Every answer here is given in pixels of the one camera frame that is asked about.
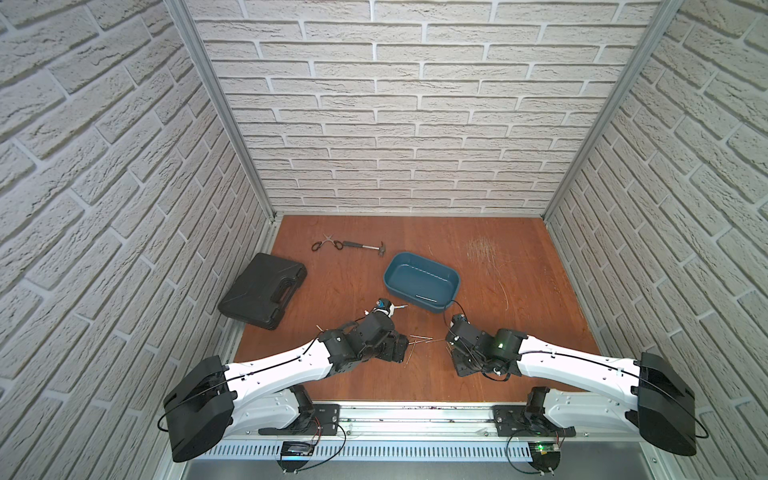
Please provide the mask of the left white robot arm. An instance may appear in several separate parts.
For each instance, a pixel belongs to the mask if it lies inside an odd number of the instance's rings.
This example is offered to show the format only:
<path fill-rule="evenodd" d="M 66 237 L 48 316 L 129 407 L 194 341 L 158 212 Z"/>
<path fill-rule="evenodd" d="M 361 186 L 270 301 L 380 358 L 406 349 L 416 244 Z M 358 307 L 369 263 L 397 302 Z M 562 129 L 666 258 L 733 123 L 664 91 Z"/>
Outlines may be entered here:
<path fill-rule="evenodd" d="M 261 429 L 303 429 L 312 403 L 304 384 L 347 373 L 371 359 L 400 363 L 409 345 L 390 312 L 376 308 L 358 322 L 324 330 L 304 345 L 262 359 L 223 364 L 201 360 L 166 395 L 158 427 L 172 459 L 192 460 L 233 436 Z"/>

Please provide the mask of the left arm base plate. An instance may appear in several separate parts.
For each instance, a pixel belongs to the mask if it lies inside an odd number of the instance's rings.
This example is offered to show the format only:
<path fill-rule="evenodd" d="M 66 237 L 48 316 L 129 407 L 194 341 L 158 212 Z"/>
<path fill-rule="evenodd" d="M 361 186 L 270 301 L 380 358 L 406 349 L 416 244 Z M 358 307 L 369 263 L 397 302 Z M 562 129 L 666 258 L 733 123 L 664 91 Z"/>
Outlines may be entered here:
<path fill-rule="evenodd" d="M 335 436 L 340 410 L 339 404 L 314 404 L 289 426 L 282 429 L 262 428 L 258 433 L 262 436 Z"/>

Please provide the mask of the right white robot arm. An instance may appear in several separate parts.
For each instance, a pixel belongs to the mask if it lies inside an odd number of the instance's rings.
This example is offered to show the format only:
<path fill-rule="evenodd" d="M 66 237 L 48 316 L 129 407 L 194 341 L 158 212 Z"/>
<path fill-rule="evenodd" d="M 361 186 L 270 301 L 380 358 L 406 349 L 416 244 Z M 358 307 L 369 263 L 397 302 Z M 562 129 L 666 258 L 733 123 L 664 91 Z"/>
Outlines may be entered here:
<path fill-rule="evenodd" d="M 592 427 L 638 434 L 668 453 L 691 457 L 709 436 L 695 416 L 695 394 L 661 356 L 638 359 L 589 354 L 510 329 L 491 335 L 458 314 L 446 342 L 460 377 L 480 374 L 497 382 L 514 377 L 571 386 L 565 392 L 535 387 L 525 405 L 497 410 L 499 433 L 563 438 Z"/>

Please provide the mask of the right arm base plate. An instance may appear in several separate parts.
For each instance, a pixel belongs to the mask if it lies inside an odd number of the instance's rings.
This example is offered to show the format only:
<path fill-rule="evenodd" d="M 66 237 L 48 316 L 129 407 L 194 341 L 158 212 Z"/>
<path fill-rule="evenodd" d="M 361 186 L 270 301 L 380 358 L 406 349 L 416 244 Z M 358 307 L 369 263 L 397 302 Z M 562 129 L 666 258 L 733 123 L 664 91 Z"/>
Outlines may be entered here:
<path fill-rule="evenodd" d="M 536 409 L 530 411 L 525 405 L 494 405 L 491 411 L 499 437 L 529 435 L 544 438 L 570 438 L 576 436 L 574 427 L 558 427 L 543 413 Z"/>

